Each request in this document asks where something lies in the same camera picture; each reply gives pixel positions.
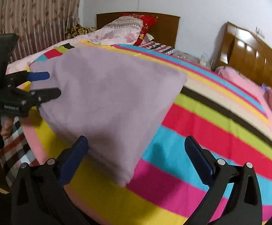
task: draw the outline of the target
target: bolt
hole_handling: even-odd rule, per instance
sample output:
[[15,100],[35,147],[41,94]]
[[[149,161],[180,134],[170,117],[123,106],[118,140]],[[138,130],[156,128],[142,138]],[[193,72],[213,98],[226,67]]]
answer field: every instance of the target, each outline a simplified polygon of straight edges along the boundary
[[21,165],[20,165],[20,168],[25,168],[27,166],[28,163],[26,162],[23,162]]
[[54,158],[50,158],[47,160],[46,162],[48,165],[53,165],[55,163],[55,159]]
[[219,165],[224,165],[225,163],[226,163],[226,161],[224,160],[224,159],[218,159],[217,160],[217,163],[219,164]]
[[246,166],[247,166],[248,168],[252,168],[252,167],[253,167],[253,165],[252,165],[250,162],[247,162],[247,163],[246,163]]

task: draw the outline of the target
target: silver rivet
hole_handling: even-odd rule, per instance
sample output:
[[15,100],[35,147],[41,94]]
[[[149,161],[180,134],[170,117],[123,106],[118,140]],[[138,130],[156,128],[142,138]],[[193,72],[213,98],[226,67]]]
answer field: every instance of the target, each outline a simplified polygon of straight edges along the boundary
[[247,162],[247,163],[246,163],[246,166],[247,166],[248,168],[252,168],[252,167],[253,167],[253,165],[252,165],[250,162]]
[[28,163],[23,162],[23,163],[20,165],[20,168],[25,168],[27,165],[28,165]]
[[217,162],[219,165],[222,165],[222,166],[226,163],[224,159],[218,159]]
[[55,163],[55,159],[54,158],[50,158],[47,160],[46,162],[48,165],[53,165]]

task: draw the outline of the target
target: striped bedsheet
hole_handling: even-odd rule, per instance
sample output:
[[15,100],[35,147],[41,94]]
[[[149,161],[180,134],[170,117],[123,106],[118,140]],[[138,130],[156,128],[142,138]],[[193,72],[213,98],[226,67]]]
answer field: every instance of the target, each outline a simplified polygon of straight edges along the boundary
[[[98,45],[86,41],[66,44],[46,52],[34,63],[60,56],[76,46]],[[188,81],[127,187],[112,183],[86,158],[66,187],[72,201],[101,224],[183,224],[208,190],[184,150],[185,137],[193,135],[216,158],[233,165],[254,165],[261,189],[263,221],[267,221],[272,215],[272,131],[258,99],[214,73],[178,58],[122,44],[100,47],[184,70]],[[22,126],[40,164],[49,157],[56,158],[67,147],[36,111],[30,112]],[[231,189],[229,184],[212,219],[221,215]]]

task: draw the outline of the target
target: floral curtain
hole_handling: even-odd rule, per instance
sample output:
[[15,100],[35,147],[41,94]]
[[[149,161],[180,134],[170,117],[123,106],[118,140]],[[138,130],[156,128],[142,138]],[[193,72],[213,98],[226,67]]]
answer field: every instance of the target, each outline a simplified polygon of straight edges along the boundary
[[0,0],[0,34],[16,33],[18,45],[11,61],[64,40],[77,23],[80,0]]

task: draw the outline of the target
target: human hand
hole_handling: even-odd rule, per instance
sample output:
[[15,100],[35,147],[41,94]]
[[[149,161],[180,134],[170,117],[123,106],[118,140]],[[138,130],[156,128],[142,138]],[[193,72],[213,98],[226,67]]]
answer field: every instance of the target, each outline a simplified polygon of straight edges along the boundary
[[14,122],[14,117],[8,117],[8,119],[4,123],[4,126],[2,126],[1,136],[3,137],[3,140],[6,140],[7,138],[10,137],[13,122]]

